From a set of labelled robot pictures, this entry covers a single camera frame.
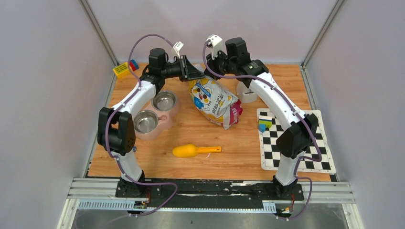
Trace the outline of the steel bowl far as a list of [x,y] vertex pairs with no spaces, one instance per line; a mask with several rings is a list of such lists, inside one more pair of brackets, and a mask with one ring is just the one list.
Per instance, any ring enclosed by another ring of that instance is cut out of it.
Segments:
[[177,97],[172,91],[160,91],[152,101],[152,107],[158,111],[168,111],[172,109],[177,102]]

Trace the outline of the steel bowl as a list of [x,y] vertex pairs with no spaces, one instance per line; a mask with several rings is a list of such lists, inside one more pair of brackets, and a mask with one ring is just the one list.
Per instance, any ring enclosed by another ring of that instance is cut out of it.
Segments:
[[153,131],[159,122],[157,114],[152,110],[143,110],[137,113],[133,119],[134,129],[141,134]]
[[152,101],[152,107],[158,111],[168,111],[172,109],[177,102],[177,97],[172,91],[160,91]]

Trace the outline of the yellow red blue block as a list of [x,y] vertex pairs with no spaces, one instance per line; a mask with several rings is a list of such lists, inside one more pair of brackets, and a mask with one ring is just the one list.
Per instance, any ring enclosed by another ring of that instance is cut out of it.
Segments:
[[[132,71],[136,71],[137,69],[139,69],[138,63],[133,59],[130,60],[129,66]],[[121,78],[131,74],[129,71],[129,68],[128,68],[128,62],[121,63],[120,65],[118,65],[117,67],[115,67],[113,69],[113,72],[117,76],[118,79],[121,79]]]

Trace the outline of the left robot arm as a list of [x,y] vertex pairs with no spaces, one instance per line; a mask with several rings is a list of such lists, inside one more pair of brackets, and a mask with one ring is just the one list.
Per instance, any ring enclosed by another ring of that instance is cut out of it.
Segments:
[[97,142],[116,161],[121,180],[129,183],[128,191],[135,197],[145,194],[147,183],[133,152],[136,141],[133,117],[161,91],[166,79],[176,77],[187,82],[202,79],[204,73],[186,55],[170,62],[164,49],[154,48],[135,88],[112,108],[103,107],[99,111]]

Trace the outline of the green white blue blocks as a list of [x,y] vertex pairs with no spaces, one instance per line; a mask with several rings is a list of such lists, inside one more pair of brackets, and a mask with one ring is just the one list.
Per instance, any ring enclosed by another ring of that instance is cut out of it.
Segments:
[[273,124],[273,118],[271,116],[267,115],[259,115],[258,121],[257,121],[257,128],[259,132],[263,133],[267,129],[270,129],[272,124]]

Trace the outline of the steel bowl near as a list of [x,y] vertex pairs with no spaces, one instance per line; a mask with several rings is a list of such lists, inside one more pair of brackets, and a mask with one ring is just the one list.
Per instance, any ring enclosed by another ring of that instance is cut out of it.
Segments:
[[153,131],[159,122],[157,114],[152,110],[143,110],[137,113],[133,119],[134,129],[141,134]]

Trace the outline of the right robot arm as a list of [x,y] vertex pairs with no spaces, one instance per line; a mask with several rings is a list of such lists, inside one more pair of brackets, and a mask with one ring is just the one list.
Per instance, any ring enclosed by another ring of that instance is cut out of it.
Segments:
[[283,134],[276,140],[280,151],[279,167],[273,178],[273,194],[285,199],[298,181],[299,163],[306,159],[305,153],[314,145],[318,159],[321,152],[315,134],[319,126],[314,114],[298,108],[277,85],[269,69],[260,60],[252,60],[245,40],[241,37],[223,41],[218,35],[206,39],[203,50],[206,74],[218,78],[234,78],[257,94],[267,105],[282,126]]

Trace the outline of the pink double bowl stand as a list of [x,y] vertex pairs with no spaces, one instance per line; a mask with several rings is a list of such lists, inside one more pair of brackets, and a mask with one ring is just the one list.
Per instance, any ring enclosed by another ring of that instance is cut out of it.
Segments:
[[162,131],[172,127],[180,108],[180,100],[174,92],[159,92],[133,119],[136,137],[143,141],[157,138]]

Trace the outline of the white metronome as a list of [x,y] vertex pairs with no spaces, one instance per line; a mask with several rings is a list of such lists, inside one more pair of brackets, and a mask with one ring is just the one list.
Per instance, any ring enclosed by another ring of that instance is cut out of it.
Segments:
[[243,82],[237,84],[236,95],[243,104],[252,103],[257,100],[257,94],[247,88]]

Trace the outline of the pet food bag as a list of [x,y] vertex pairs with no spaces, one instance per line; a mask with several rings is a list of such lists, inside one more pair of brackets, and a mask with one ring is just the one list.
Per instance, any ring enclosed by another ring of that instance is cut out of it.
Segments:
[[239,122],[241,101],[214,78],[189,81],[189,91],[195,107],[212,123],[227,130]]

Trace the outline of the yellow food scoop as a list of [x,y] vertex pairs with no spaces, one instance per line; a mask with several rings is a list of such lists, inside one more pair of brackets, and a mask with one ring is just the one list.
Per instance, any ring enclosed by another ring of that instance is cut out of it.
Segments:
[[193,144],[187,144],[173,148],[172,154],[179,158],[195,157],[198,154],[212,154],[220,153],[222,148],[220,146],[212,147],[197,147]]

